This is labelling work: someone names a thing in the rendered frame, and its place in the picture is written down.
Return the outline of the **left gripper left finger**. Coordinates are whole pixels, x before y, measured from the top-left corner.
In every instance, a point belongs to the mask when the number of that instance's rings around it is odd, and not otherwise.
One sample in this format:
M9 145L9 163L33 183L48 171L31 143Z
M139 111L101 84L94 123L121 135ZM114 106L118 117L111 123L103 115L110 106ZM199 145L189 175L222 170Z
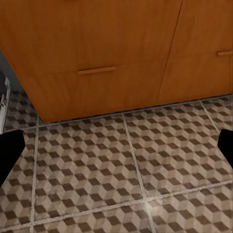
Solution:
M0 134L0 187L25 148L21 129Z

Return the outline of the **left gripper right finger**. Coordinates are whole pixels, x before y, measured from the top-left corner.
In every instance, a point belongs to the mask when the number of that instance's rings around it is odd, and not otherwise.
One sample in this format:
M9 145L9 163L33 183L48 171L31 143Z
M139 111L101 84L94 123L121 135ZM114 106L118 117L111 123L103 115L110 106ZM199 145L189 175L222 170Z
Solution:
M217 146L233 168L233 131L222 129Z

